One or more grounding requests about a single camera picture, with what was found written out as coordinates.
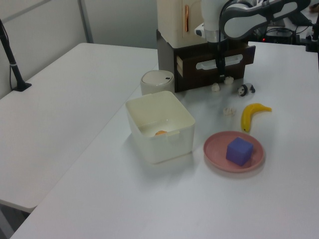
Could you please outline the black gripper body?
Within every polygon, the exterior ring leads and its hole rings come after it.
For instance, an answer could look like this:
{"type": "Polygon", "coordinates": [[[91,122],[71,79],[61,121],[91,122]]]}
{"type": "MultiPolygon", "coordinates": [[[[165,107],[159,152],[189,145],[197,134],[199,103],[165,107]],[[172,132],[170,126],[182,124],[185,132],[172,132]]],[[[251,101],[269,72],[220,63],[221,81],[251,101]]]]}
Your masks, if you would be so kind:
{"type": "Polygon", "coordinates": [[[224,62],[224,53],[226,51],[226,41],[212,43],[211,51],[215,57],[216,65],[221,65],[224,62]]]}

